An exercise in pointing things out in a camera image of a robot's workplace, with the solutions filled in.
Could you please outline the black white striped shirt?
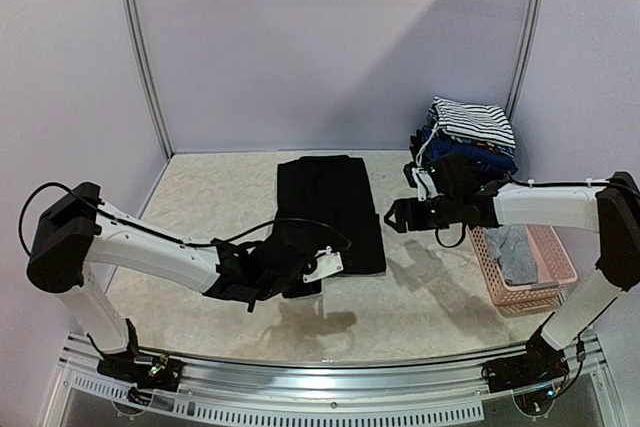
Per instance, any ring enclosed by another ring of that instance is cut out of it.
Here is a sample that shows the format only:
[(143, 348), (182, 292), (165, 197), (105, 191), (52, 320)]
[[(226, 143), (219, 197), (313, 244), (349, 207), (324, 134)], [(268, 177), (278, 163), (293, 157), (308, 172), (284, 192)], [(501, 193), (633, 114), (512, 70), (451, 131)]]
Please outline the black white striped shirt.
[(516, 148), (511, 124), (498, 105), (469, 104), (435, 97), (431, 111), (440, 130), (450, 137)]

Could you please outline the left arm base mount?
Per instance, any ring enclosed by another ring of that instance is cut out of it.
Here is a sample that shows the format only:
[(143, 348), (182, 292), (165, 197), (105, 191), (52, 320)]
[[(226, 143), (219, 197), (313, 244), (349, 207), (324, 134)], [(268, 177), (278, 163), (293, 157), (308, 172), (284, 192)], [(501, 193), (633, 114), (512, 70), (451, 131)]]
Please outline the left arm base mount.
[(89, 338), (100, 360), (97, 372), (101, 375), (133, 384), (138, 390), (176, 392), (185, 363), (166, 352), (147, 355), (140, 351), (133, 323), (125, 320), (128, 343), (122, 352), (104, 353)]

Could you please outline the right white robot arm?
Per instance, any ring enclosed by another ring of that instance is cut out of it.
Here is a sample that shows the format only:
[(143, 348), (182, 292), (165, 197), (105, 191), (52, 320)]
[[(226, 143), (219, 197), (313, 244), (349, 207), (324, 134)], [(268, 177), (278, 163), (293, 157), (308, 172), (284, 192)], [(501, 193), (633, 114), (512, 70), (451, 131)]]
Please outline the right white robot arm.
[(561, 307), (542, 325), (517, 374), (537, 383), (559, 352), (639, 283), (639, 185), (626, 171), (604, 179), (519, 181), (507, 175), (482, 183), (451, 154), (405, 172), (417, 194), (392, 202), (384, 222), (397, 233), (467, 228), (552, 227), (572, 260), (590, 260)]

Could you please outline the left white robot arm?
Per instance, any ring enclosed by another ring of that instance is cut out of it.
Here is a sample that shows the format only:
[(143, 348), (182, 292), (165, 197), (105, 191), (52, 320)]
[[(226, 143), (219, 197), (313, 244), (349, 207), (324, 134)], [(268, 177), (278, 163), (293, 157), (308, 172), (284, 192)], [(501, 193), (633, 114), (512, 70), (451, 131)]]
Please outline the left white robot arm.
[(54, 188), (64, 195), (39, 217), (33, 239), (18, 239), (28, 257), (26, 274), (37, 289), (56, 296), (84, 329), (94, 348), (128, 381), (148, 373), (135, 329), (94, 280), (94, 264), (113, 265), (181, 285), (201, 295), (239, 302), (249, 311), (296, 286), (343, 269), (332, 246), (270, 236), (264, 241), (179, 237), (130, 217), (83, 182)]

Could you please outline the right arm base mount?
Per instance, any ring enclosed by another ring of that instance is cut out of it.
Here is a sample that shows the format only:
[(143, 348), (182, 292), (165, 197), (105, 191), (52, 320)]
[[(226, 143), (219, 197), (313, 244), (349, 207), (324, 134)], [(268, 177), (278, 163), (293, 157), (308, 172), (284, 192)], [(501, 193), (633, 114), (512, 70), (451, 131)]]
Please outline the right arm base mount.
[(548, 398), (554, 399), (570, 388), (582, 373), (586, 359), (585, 344), (577, 336), (576, 356), (579, 367), (572, 379), (564, 350), (556, 350), (542, 337), (539, 327), (525, 344), (525, 352), (511, 357), (501, 357), (486, 362), (481, 376), (491, 393), (513, 390), (539, 383), (550, 383), (561, 378), (558, 387), (553, 387)]

